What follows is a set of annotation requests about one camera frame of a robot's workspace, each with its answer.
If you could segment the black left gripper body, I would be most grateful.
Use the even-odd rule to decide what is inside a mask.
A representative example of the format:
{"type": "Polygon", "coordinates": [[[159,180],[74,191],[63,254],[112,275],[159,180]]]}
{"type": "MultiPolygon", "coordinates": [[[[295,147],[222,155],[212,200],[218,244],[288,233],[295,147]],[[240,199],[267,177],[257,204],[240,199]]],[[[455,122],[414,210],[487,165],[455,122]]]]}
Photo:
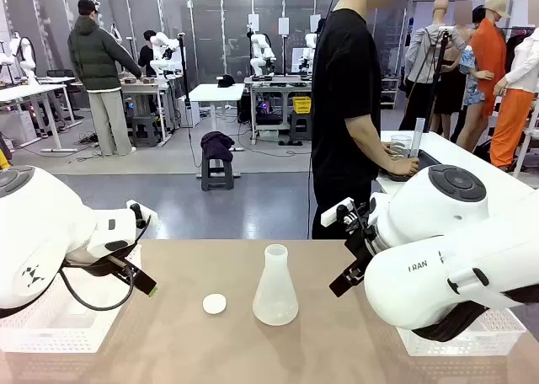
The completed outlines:
{"type": "Polygon", "coordinates": [[[131,260],[134,255],[140,253],[140,250],[141,244],[137,243],[106,255],[93,264],[76,264],[67,261],[66,267],[82,269],[90,275],[128,275],[129,270],[135,275],[139,267],[131,260]]]}

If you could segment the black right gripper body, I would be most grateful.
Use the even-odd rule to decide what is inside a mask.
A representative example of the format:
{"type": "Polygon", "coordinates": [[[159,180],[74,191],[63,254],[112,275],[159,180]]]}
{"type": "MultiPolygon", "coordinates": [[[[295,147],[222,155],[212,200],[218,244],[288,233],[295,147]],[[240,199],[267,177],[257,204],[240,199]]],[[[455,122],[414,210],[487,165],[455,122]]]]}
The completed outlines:
{"type": "Polygon", "coordinates": [[[375,240],[376,227],[368,222],[369,211],[352,210],[348,215],[346,232],[349,234],[344,245],[355,256],[353,263],[344,272],[346,275],[363,275],[366,267],[378,252],[375,240]]]}

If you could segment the person's right hand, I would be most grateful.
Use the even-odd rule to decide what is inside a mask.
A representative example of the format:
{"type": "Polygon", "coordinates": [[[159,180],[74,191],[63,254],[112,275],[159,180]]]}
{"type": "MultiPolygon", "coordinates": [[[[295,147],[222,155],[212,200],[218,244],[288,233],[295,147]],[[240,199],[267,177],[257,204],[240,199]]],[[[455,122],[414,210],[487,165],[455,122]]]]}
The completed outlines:
{"type": "Polygon", "coordinates": [[[416,157],[404,157],[391,151],[382,167],[397,176],[413,176],[419,171],[419,160],[416,157]]]}

